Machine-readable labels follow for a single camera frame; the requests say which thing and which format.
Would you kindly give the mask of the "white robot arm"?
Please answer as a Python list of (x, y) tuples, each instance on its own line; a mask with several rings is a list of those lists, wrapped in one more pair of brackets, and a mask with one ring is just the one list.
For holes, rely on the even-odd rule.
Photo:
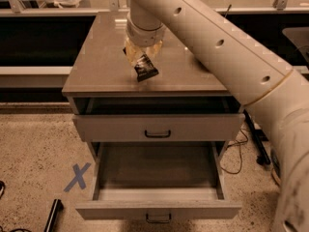
[(309, 232), (309, 82), (200, 0), (133, 0), (163, 22), (271, 142), (281, 192), (273, 232)]

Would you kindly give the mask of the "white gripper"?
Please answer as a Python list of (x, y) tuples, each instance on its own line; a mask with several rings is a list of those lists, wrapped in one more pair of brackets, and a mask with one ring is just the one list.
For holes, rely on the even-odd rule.
[(125, 41), (126, 58), (129, 64), (134, 67), (137, 61), (145, 53), (149, 58), (155, 58), (162, 48), (163, 37), (166, 27), (160, 24), (155, 29), (142, 29), (133, 23), (130, 14), (127, 15)]

